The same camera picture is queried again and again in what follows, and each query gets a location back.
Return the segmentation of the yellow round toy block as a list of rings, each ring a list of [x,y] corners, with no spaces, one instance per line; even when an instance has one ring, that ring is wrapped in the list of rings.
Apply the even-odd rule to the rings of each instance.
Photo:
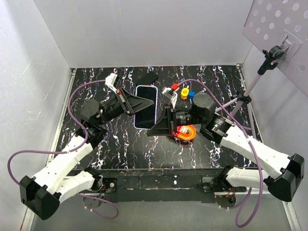
[[[188,95],[189,95],[189,89],[188,88],[183,88],[180,92],[180,97],[183,99],[183,100],[186,100],[188,98]]]

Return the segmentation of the red orange oval tray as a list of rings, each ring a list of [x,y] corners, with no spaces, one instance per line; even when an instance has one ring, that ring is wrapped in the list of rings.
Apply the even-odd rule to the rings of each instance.
[[[177,126],[177,130],[172,137],[175,141],[187,143],[192,141],[196,134],[197,131],[194,125],[183,125]]]

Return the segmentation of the smartphone with black screen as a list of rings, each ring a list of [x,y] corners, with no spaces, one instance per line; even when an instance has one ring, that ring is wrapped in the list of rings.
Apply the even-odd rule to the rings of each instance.
[[[153,105],[137,112],[134,116],[135,128],[150,129],[156,123],[158,89],[156,86],[139,85],[136,87],[135,95],[154,102]]]

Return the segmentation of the perforated lilac panel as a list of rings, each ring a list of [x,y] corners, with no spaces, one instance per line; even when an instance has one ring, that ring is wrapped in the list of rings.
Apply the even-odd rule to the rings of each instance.
[[[280,46],[278,69],[304,94],[308,92],[308,2],[255,0],[242,34],[260,51]]]

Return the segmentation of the grey phone at table edge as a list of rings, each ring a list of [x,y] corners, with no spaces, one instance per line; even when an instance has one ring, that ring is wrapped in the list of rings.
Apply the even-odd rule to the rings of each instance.
[[[88,154],[83,159],[79,161],[79,163],[76,165],[76,169],[84,169],[91,165],[91,162],[93,161],[93,156]]]

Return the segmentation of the black phone case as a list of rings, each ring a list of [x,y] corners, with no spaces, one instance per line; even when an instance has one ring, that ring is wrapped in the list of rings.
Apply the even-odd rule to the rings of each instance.
[[[158,80],[158,74],[154,73],[154,72],[149,72],[146,75],[144,75],[143,77],[141,77],[137,82],[136,82],[136,86],[140,86],[140,85],[151,85],[153,83],[155,83]]]

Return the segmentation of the blue cube toy block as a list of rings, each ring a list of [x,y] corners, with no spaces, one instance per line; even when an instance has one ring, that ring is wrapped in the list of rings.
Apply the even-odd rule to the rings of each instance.
[[[192,100],[194,98],[194,96],[195,96],[195,92],[190,90],[189,93],[188,93],[187,98]]]

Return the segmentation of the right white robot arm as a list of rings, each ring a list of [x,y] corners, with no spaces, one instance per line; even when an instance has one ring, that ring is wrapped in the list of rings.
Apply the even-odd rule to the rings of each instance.
[[[181,111],[165,106],[147,136],[172,136],[178,126],[200,124],[199,132],[209,141],[227,147],[261,170],[226,166],[208,187],[215,191],[229,191],[233,187],[266,189],[276,198],[292,201],[303,177],[305,160],[299,154],[287,155],[245,135],[238,125],[215,112],[216,102],[207,93],[197,93],[189,110]]]

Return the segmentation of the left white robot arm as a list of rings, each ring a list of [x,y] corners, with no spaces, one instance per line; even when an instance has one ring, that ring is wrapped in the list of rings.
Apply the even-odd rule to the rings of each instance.
[[[50,218],[59,205],[75,194],[89,190],[98,192],[103,185],[103,176],[91,167],[74,177],[67,174],[103,140],[107,131],[102,128],[108,121],[122,114],[133,115],[154,102],[130,94],[119,88],[102,106],[95,99],[85,101],[81,107],[81,124],[71,141],[48,165],[33,177],[24,176],[19,182],[21,202],[42,220]]]

